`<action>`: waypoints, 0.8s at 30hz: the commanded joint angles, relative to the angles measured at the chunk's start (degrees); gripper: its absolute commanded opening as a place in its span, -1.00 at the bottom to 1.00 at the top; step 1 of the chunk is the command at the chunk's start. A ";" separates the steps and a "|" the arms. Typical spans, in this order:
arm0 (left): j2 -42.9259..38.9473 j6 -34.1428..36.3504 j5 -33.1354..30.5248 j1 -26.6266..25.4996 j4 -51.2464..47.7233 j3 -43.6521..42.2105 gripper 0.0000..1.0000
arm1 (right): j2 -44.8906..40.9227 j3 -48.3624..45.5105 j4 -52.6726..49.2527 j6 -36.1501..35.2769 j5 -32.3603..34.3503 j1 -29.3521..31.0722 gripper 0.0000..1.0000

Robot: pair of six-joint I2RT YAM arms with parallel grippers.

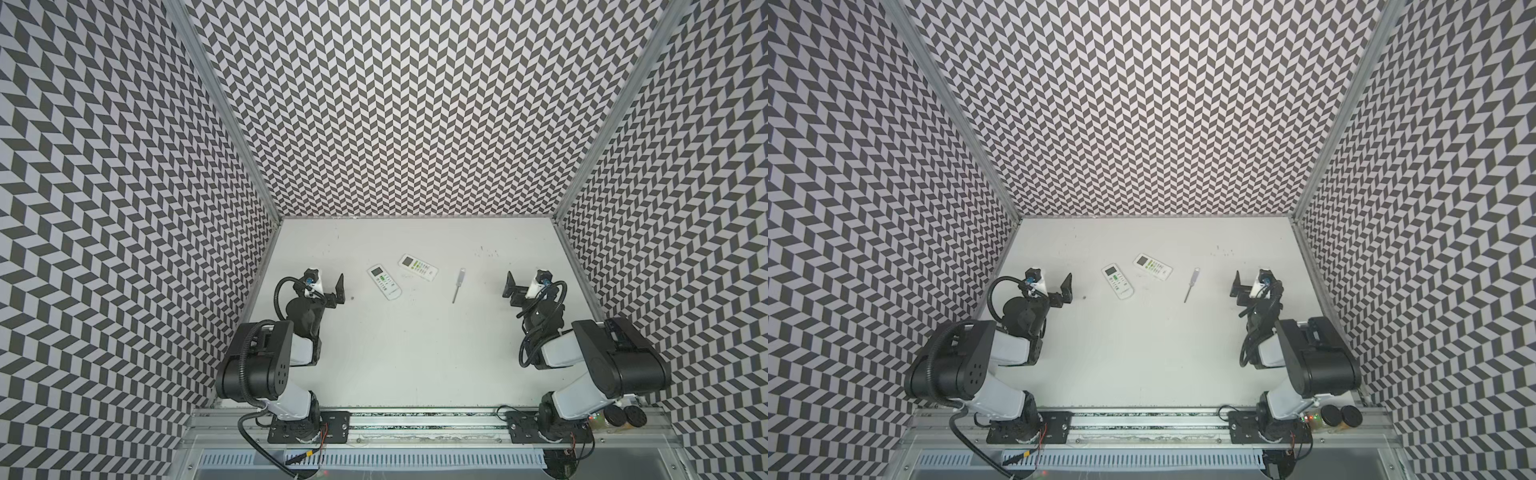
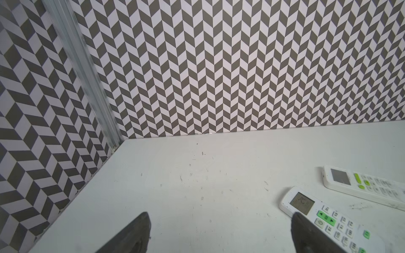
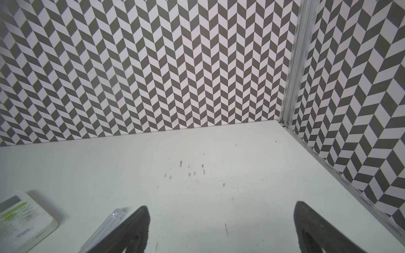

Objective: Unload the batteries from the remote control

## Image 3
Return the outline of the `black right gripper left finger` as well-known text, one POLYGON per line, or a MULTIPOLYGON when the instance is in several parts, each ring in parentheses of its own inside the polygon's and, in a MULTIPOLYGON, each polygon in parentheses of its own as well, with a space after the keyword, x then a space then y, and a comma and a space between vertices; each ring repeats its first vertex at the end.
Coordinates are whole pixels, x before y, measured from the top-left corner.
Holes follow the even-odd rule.
POLYGON ((143 253, 148 240, 150 214, 141 206, 88 253, 143 253))

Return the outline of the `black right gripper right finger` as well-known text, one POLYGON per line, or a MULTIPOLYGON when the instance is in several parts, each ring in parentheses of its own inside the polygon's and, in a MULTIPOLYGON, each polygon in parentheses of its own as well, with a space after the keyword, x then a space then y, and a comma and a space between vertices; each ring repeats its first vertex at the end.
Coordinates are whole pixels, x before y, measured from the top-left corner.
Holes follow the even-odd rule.
POLYGON ((294 224, 302 253, 364 252, 303 201, 295 205, 294 224))

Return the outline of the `clear handle screwdriver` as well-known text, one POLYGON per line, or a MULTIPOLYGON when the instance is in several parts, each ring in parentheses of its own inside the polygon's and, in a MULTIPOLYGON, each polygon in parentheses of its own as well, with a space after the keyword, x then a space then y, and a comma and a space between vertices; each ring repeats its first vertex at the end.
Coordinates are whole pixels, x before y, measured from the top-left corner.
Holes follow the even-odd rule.
POLYGON ((118 227, 124 215, 125 211, 123 209, 115 209, 92 234, 92 236, 84 243, 84 245, 80 248, 79 253, 87 253, 94 246, 96 246, 102 239, 104 239, 108 234, 118 227))

